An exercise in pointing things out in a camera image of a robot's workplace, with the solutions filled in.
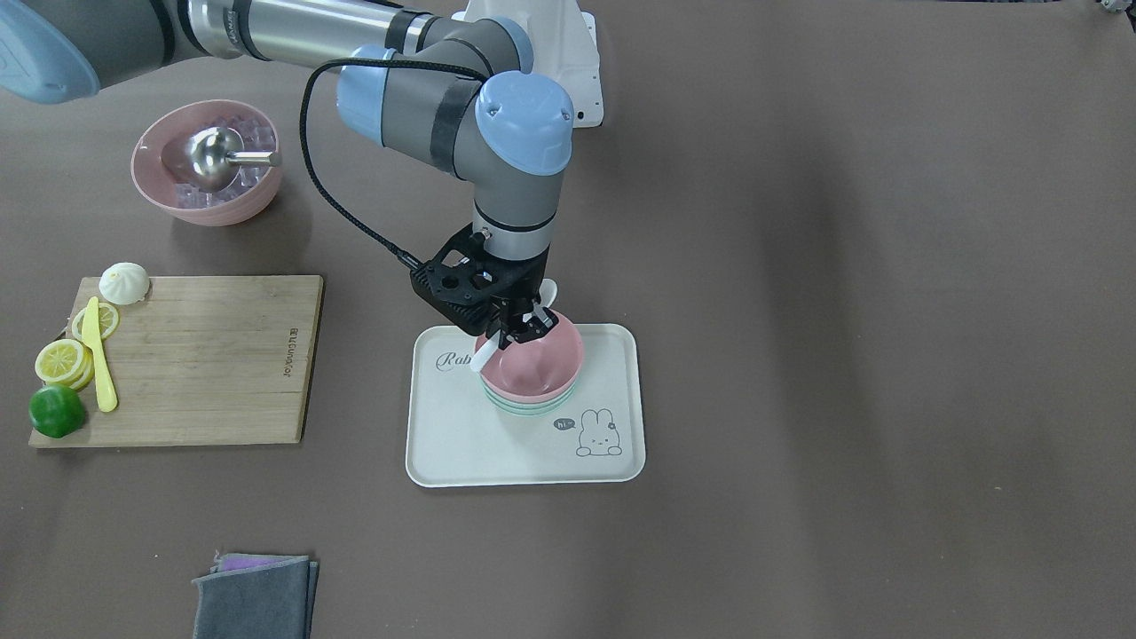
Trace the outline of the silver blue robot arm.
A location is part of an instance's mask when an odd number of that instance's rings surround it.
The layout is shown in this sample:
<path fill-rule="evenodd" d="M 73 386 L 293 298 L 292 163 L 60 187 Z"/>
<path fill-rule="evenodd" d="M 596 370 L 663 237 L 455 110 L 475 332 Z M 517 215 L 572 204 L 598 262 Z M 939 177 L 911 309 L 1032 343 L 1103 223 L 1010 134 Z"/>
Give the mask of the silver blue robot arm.
<path fill-rule="evenodd" d="M 309 179 L 310 98 L 337 72 L 349 128 L 474 186 L 471 221 L 433 258 L 381 238 L 415 293 L 500 349 L 559 324 L 540 284 L 575 109 L 563 86 L 534 73 L 515 20 L 465 23 L 389 1 L 5 1 L 1 16 L 3 88 L 36 103 L 97 96 L 194 57 L 308 67 L 299 138 Z"/>

